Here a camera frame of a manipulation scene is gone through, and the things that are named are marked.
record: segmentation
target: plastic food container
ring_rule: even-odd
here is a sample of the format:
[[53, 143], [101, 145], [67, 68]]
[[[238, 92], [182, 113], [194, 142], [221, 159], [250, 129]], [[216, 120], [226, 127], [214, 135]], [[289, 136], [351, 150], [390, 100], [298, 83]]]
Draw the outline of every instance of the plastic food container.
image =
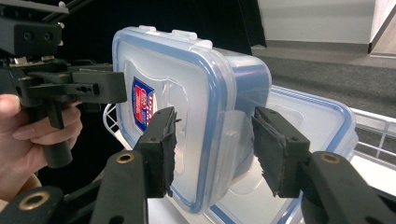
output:
[[133, 147], [156, 110], [174, 106], [178, 205], [199, 214], [221, 199], [253, 161], [250, 115], [271, 86], [258, 58], [212, 49], [195, 33], [129, 27], [113, 40], [113, 66], [128, 101], [117, 105], [120, 132]]
[[[345, 105], [273, 86], [266, 107], [279, 112], [308, 138], [310, 151], [335, 152], [352, 158], [358, 143], [356, 120]], [[206, 214], [217, 223], [300, 223], [300, 201], [274, 198], [255, 158], [248, 174], [230, 186]]]

